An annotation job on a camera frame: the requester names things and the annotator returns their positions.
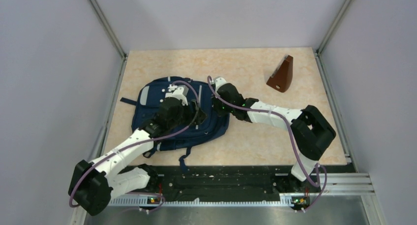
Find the table top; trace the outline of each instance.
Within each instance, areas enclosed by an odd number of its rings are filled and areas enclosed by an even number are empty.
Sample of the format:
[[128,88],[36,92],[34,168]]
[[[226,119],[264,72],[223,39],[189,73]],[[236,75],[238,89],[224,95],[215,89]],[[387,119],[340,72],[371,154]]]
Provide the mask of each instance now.
[[[266,85],[285,54],[294,57],[293,81],[281,93]],[[131,51],[120,86],[118,100],[137,100],[139,91],[149,82],[166,76],[207,80],[222,76],[238,89],[244,98],[252,97],[267,104],[290,109],[316,106],[337,131],[312,48],[251,48]],[[110,131],[105,142],[108,152],[132,134],[135,106],[116,103]],[[156,152],[142,156],[131,165],[178,166],[185,149]],[[185,159],[189,166],[292,165],[296,162],[287,131],[265,124],[253,124],[230,117],[226,134],[192,148]],[[333,140],[320,163],[345,165],[340,139]]]

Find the brown object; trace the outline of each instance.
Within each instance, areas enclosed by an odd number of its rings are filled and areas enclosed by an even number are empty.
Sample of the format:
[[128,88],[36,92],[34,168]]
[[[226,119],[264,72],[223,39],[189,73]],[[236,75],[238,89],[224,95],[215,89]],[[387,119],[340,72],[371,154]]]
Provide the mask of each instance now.
[[267,85],[277,91],[285,92],[293,80],[293,57],[285,55],[267,81]]

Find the navy blue backpack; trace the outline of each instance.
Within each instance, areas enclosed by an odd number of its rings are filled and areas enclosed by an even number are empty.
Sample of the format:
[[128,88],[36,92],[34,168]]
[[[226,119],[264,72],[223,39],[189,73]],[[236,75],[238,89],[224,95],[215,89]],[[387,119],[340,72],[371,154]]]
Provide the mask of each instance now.
[[[153,149],[145,152],[143,156],[150,158],[156,151],[187,148],[186,154],[181,156],[179,159],[181,169],[186,171],[187,167],[185,166],[184,159],[191,153],[191,148],[222,136],[225,134],[229,126],[229,115],[218,116],[217,112],[212,108],[212,92],[208,84],[200,81],[194,81],[189,78],[165,77],[156,79],[143,87],[139,92],[138,101],[126,98],[121,98],[120,101],[136,106],[135,114],[132,120],[132,131],[134,131],[141,126],[145,120],[152,118],[154,114],[158,112],[158,108],[161,103],[160,100],[165,98],[165,92],[162,90],[166,90],[169,84],[177,80],[190,83],[190,85],[197,91],[200,108],[207,114],[207,117],[201,125],[191,126],[186,131],[174,137],[155,143]],[[192,91],[188,91],[187,99],[195,99]],[[185,126],[178,126],[172,131],[172,133],[179,131],[184,127]]]

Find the wall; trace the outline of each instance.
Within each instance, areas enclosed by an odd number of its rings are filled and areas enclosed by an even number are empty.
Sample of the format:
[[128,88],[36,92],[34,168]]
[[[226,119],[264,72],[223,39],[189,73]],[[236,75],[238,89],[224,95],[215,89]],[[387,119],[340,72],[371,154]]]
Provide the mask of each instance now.
[[88,0],[0,0],[0,44],[1,224],[67,224],[121,59]]
[[323,57],[356,165],[389,224],[415,224],[417,4],[355,0]]
[[97,0],[129,50],[318,48],[344,0]]

